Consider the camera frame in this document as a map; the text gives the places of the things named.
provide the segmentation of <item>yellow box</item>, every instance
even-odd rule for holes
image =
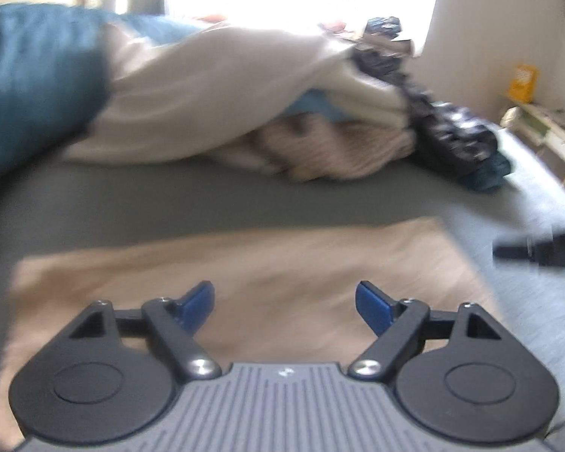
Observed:
[[[515,77],[511,80],[507,95],[512,99],[528,104],[534,97],[538,68],[528,64],[520,64],[515,70]]]

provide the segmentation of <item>gray bed sheet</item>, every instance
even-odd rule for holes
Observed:
[[[557,377],[562,403],[551,441],[565,450],[565,270],[495,266],[491,257],[495,239],[565,227],[565,189],[512,136],[501,132],[501,138],[515,172],[492,194],[464,190],[406,161],[360,181],[295,184],[200,158],[105,168],[48,155],[0,200],[0,351],[9,278],[27,255],[233,229],[436,215],[494,290],[510,329]]]

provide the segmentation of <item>crumpled clothing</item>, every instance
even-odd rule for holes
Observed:
[[[409,129],[332,123],[320,114],[279,117],[254,134],[257,147],[296,181],[363,178],[412,154],[415,144]]]
[[[375,17],[366,23],[365,32],[395,39],[402,32],[402,24],[398,17]]]
[[[504,182],[512,165],[498,151],[494,125],[466,107],[435,102],[431,92],[401,72],[401,58],[354,49],[352,59],[363,73],[399,87],[409,103],[416,132],[416,163],[474,191],[491,191]]]

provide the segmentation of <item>beige blanket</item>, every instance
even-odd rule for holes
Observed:
[[[66,149],[70,160],[144,164],[202,154],[261,127],[309,89],[356,120],[408,125],[401,90],[360,73],[351,45],[320,31],[221,22],[155,46],[107,24],[102,41],[110,98],[90,135]]]
[[[232,360],[346,365],[374,340],[354,306],[362,279],[396,299],[414,297],[445,310],[476,301],[496,313],[490,292],[431,218],[388,227],[201,235],[29,258],[18,266],[11,291],[0,446],[21,440],[8,406],[10,380],[89,302],[140,307],[157,296],[180,296],[203,279],[214,283],[216,302],[197,340],[224,366]]]

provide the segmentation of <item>white blanket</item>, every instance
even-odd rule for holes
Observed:
[[[346,44],[322,34],[227,23],[169,46],[105,27],[111,99],[70,146],[71,160],[158,163],[228,144],[278,116],[309,89],[356,119],[407,124],[398,89],[359,73]]]

